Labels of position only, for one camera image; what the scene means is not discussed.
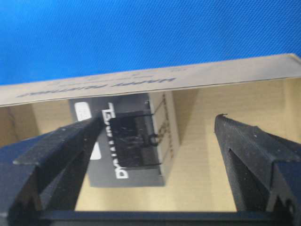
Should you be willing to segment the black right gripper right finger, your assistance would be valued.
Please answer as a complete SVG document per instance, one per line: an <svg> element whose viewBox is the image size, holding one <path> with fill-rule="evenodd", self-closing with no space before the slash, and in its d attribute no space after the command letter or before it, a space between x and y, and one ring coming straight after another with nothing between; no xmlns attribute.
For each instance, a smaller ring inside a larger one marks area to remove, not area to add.
<svg viewBox="0 0 301 226"><path fill-rule="evenodd" d="M301 145L219 114L214 132L238 211L301 224Z"/></svg>

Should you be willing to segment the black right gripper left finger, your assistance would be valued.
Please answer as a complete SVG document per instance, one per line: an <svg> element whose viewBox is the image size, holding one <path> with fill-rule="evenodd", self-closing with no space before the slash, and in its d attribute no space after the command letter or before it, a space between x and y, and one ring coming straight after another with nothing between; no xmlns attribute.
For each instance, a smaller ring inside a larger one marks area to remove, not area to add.
<svg viewBox="0 0 301 226"><path fill-rule="evenodd" d="M26 225L44 210L73 210L101 117L73 123L0 149L0 223Z"/></svg>

